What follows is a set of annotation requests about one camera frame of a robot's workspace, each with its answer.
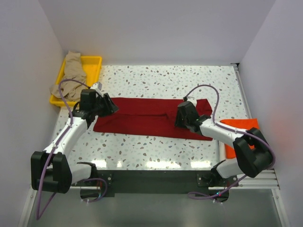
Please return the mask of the dark red t shirt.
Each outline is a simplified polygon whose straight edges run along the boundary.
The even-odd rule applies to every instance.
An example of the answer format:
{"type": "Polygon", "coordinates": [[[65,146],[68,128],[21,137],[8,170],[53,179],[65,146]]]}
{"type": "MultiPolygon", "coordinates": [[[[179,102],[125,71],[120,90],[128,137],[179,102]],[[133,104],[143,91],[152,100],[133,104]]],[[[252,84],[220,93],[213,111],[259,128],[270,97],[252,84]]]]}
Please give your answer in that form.
{"type": "Polygon", "coordinates": [[[175,126],[178,105],[183,102],[182,99],[115,97],[112,101],[119,110],[109,116],[99,117],[93,127],[94,132],[213,140],[175,126]]]}

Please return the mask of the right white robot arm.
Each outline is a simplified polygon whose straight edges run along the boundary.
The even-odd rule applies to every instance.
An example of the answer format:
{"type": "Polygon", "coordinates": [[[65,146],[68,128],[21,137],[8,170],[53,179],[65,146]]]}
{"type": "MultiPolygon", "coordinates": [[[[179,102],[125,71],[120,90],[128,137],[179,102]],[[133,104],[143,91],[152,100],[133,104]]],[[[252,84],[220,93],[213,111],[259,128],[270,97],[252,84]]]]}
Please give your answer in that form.
{"type": "Polygon", "coordinates": [[[276,161],[272,148],[259,129],[237,129],[217,123],[210,116],[199,115],[190,101],[178,105],[175,125],[234,149],[235,158],[220,161],[211,169],[211,181],[217,186],[223,185],[234,175],[244,174],[254,178],[260,172],[271,169],[276,161]]]}

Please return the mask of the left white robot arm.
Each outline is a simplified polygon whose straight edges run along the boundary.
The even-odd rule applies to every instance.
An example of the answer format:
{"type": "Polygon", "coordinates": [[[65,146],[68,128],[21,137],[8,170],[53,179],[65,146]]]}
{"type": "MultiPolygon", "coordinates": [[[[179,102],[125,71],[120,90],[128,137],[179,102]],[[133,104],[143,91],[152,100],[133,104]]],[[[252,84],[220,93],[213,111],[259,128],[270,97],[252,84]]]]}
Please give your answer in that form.
{"type": "Polygon", "coordinates": [[[31,156],[31,185],[39,192],[66,193],[77,182],[94,185],[98,181],[95,164],[78,162],[70,165],[68,156],[96,117],[112,115],[118,107],[109,94],[90,88],[82,90],[80,101],[68,110],[69,119],[55,140],[31,156]]]}

